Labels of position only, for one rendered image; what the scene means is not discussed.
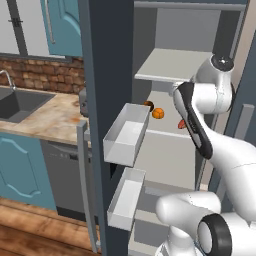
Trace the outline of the large white door bin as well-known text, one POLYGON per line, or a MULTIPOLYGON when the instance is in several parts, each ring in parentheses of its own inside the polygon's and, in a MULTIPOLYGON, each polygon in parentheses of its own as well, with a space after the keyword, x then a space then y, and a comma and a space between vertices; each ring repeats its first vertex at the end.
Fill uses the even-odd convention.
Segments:
POLYGON ((150 107, 126 103, 103 139, 104 161, 133 167, 149 122, 150 107))

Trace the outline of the dark grey freezer door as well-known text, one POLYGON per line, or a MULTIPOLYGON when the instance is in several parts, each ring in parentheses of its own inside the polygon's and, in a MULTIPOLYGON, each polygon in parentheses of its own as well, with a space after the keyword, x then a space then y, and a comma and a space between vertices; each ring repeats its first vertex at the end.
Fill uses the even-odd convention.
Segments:
POLYGON ((124 167, 106 163, 103 138, 132 100, 133 0, 78 0, 102 256, 128 256, 129 233, 107 210, 124 167))

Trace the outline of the small white door bin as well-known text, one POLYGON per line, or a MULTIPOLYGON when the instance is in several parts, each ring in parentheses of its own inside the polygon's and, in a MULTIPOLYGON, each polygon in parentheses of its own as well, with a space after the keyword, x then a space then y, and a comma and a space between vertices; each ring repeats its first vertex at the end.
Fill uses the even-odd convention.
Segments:
POLYGON ((107 210, 108 225, 131 231, 138 200, 146 172, 139 169, 124 169, 112 201, 107 210))

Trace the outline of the white freezer rack shelf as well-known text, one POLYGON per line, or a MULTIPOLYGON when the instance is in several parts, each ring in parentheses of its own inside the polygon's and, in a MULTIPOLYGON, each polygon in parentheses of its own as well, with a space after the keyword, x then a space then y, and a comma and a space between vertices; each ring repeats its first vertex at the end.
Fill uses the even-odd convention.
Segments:
POLYGON ((154 48, 135 78, 160 82, 189 81, 211 55, 211 52, 154 48))

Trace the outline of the grey fridge freezer body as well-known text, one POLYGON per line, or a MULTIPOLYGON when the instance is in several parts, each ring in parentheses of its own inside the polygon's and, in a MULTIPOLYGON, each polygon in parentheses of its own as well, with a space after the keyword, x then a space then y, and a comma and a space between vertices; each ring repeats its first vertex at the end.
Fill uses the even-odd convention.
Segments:
MULTIPOLYGON (((225 135, 254 37, 253 33, 250 40, 242 39, 250 27, 245 21, 249 14, 256 14, 256 0, 136 1, 135 74, 154 48, 211 52, 212 55, 231 58, 234 63, 231 108, 224 113, 204 116, 209 128, 225 135)), ((230 213, 234 208, 218 171, 198 152, 187 128, 178 129, 182 117, 175 108, 172 92, 176 84, 183 82, 188 81, 160 82, 135 78, 136 88, 145 99, 153 102, 154 109, 164 110, 162 119, 155 119, 152 112, 149 113, 135 166, 146 172, 145 186, 148 191, 156 193, 158 199, 176 193, 213 192, 220 199, 221 211, 230 213)), ((169 226, 158 219, 156 208, 157 224, 146 224, 145 215, 143 210, 136 213, 134 238, 154 247, 155 256, 156 250, 167 239, 169 226)))

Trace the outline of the teal base cupboard door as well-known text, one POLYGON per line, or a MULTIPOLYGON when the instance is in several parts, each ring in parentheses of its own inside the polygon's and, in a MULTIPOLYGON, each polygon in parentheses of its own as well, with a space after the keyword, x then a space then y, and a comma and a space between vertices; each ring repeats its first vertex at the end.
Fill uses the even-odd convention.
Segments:
POLYGON ((56 209, 39 139, 0 132, 0 196, 56 209))

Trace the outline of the dark grey fridge door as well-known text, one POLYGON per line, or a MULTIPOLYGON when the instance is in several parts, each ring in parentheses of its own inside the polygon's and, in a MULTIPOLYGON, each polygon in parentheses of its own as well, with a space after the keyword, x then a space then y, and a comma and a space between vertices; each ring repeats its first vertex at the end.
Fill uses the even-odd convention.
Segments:
POLYGON ((256 32, 228 118, 225 135, 243 139, 256 147, 256 32))

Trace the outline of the bright orange fruit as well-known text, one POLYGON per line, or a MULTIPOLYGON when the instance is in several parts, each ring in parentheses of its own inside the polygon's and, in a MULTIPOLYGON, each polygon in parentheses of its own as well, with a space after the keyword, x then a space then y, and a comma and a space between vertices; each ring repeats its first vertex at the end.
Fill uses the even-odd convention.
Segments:
POLYGON ((152 111, 152 117, 155 119, 162 119, 164 117, 164 110, 162 108, 155 108, 152 111))

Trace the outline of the grey toaster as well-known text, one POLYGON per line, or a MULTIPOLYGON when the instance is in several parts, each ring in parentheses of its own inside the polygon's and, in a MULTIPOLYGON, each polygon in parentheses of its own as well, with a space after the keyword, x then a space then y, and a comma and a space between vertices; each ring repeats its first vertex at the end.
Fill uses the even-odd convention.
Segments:
POLYGON ((87 93, 86 93, 85 87, 79 92, 79 104, 80 104, 80 114, 88 118, 89 113, 88 113, 88 106, 87 106, 87 93))

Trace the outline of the grey dishwasher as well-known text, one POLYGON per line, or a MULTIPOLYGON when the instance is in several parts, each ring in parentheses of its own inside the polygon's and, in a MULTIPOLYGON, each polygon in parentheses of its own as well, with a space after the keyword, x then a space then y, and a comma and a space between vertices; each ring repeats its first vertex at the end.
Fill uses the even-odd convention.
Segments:
POLYGON ((58 214, 86 221, 77 146, 41 140, 41 147, 58 214))

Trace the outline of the dark grey sink basin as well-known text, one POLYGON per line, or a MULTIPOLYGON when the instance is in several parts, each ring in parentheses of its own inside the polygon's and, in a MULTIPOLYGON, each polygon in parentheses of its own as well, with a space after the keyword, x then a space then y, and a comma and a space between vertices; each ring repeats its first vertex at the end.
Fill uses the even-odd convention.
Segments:
POLYGON ((54 97, 54 94, 0 88, 0 121, 20 123, 54 97))

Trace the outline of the silver tap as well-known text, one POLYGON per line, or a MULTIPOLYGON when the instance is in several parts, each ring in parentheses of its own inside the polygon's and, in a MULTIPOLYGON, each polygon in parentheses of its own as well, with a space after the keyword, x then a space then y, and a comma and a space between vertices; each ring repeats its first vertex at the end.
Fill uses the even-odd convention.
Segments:
POLYGON ((6 75, 7 80, 8 80, 8 83, 9 83, 9 86, 10 86, 10 89, 11 89, 12 91, 15 91, 15 90, 16 90, 16 85, 15 85, 15 83, 12 81, 12 79, 11 79, 11 77, 10 77, 8 71, 6 71, 6 70, 1 70, 1 71, 0 71, 0 75, 1 75, 1 74, 5 74, 5 75, 6 75))

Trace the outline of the grey framed window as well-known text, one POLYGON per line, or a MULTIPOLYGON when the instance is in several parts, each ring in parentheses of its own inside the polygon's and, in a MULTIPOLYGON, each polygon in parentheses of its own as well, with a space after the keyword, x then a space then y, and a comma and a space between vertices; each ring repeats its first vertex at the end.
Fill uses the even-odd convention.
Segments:
POLYGON ((49 53, 40 0, 0 0, 0 56, 69 63, 49 53))

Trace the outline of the teal wall cupboard door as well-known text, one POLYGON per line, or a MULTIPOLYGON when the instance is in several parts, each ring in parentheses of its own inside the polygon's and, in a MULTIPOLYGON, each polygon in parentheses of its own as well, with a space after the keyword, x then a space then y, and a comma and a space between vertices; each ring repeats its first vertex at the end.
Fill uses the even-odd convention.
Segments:
POLYGON ((44 0, 41 1, 45 30, 51 55, 81 57, 81 30, 78 0, 48 0, 55 44, 50 41, 44 0))

